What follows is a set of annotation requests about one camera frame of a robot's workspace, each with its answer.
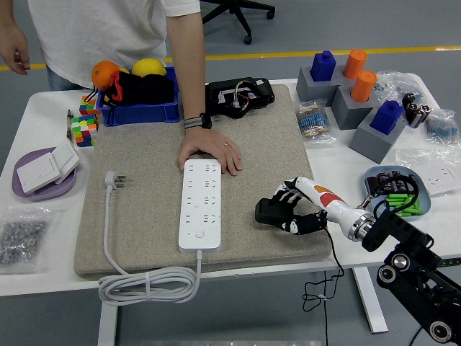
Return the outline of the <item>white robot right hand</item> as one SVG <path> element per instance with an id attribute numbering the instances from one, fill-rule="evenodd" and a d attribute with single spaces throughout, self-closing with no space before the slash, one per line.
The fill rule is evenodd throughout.
<path id="1" fill-rule="evenodd" d="M 314 205 L 327 212 L 327 220 L 337 223 L 343 234 L 352 241 L 358 241 L 357 232 L 367 214 L 362 208 L 353 208 L 338 195 L 306 177 L 284 181 L 273 195 L 273 200 L 294 203 L 295 198 L 307 198 Z"/>

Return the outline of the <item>person's left hand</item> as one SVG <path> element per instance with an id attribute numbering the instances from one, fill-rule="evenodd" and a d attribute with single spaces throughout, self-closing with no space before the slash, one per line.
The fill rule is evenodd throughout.
<path id="1" fill-rule="evenodd" d="M 221 165 L 223 174 L 229 172 L 236 176 L 242 169 L 241 153 L 231 139 L 213 129 L 199 127 L 185 130 L 177 164 L 184 171 L 186 160 L 198 151 L 210 154 Z"/>

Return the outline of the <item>person's right hand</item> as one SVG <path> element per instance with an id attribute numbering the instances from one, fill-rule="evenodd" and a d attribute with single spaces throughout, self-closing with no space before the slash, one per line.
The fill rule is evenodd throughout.
<path id="1" fill-rule="evenodd" d="M 11 71 L 28 75 L 30 57 L 27 38 L 14 22 L 1 24 L 1 57 Z"/>

